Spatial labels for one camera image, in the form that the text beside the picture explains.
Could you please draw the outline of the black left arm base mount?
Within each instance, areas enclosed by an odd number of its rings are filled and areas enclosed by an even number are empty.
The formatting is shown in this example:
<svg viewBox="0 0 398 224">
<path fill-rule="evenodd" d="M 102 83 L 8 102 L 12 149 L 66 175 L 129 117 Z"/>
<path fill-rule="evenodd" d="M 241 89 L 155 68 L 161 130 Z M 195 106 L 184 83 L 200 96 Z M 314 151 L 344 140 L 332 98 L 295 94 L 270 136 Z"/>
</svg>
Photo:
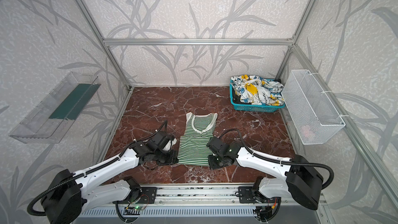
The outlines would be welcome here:
<svg viewBox="0 0 398 224">
<path fill-rule="evenodd" d="M 157 195 L 157 187 L 142 187 L 134 178 L 126 177 L 125 180 L 130 189 L 130 193 L 124 199 L 128 203 L 154 204 Z"/>
</svg>

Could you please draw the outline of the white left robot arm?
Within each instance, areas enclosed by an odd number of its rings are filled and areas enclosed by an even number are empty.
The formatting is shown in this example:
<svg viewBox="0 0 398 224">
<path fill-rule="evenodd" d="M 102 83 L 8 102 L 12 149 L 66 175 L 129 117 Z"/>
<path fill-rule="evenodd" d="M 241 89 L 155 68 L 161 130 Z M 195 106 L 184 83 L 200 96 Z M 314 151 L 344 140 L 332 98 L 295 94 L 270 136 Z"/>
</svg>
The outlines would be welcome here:
<svg viewBox="0 0 398 224">
<path fill-rule="evenodd" d="M 131 176 L 115 183 L 106 181 L 147 161 L 159 165 L 177 162 L 177 150 L 150 149 L 143 144 L 126 148 L 120 154 L 93 167 L 71 173 L 61 171 L 40 198 L 44 214 L 52 224 L 70 224 L 81 213 L 111 202 L 150 202 L 139 183 Z"/>
</svg>

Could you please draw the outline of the green white striped shirt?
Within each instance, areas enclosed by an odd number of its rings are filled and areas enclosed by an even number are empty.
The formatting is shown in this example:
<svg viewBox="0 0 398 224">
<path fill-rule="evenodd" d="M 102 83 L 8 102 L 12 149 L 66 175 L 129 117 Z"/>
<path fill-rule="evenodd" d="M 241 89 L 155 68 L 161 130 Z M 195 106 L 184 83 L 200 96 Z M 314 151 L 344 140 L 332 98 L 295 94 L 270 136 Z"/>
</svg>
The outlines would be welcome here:
<svg viewBox="0 0 398 224">
<path fill-rule="evenodd" d="M 186 114 L 186 127 L 180 137 L 178 163 L 186 166 L 208 167 L 208 156 L 212 154 L 207 147 L 214 136 L 217 113 L 207 115 Z"/>
</svg>

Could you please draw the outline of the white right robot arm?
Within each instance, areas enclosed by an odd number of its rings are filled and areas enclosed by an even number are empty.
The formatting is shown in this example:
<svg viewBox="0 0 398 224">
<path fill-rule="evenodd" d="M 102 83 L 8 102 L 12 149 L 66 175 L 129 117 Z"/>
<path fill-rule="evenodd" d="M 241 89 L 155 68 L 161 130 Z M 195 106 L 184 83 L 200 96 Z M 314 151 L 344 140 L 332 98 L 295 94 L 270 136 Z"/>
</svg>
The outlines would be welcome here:
<svg viewBox="0 0 398 224">
<path fill-rule="evenodd" d="M 294 159 L 276 157 L 246 149 L 237 143 L 207 144 L 207 147 L 212 152 L 208 156 L 211 169 L 236 164 L 272 176 L 256 180 L 252 192 L 258 201 L 275 197 L 292 198 L 305 208 L 318 209 L 323 177 L 313 166 L 304 166 L 307 160 L 303 156 L 297 155 Z"/>
</svg>

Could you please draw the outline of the white yellow blue printed garment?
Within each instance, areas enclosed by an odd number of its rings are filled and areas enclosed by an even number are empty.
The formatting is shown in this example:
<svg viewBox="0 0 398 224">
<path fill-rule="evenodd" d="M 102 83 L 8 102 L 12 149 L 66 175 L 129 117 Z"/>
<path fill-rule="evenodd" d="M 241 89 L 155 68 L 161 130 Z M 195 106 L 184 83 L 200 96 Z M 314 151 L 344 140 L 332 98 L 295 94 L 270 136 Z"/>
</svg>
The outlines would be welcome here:
<svg viewBox="0 0 398 224">
<path fill-rule="evenodd" d="M 232 99 L 237 104 L 284 106 L 284 85 L 257 75 L 232 76 Z"/>
</svg>

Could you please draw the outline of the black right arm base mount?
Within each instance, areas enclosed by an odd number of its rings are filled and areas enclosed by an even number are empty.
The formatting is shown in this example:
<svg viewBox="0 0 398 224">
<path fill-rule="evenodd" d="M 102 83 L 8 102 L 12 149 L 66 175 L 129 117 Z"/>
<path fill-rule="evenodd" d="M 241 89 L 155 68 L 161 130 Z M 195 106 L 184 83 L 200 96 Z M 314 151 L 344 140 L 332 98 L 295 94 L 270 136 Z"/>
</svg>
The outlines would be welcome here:
<svg viewBox="0 0 398 224">
<path fill-rule="evenodd" d="M 260 182 L 264 177 L 257 177 L 253 186 L 240 186 L 235 195 L 239 198 L 240 203 L 280 203 L 279 197 L 267 198 L 260 193 Z"/>
</svg>

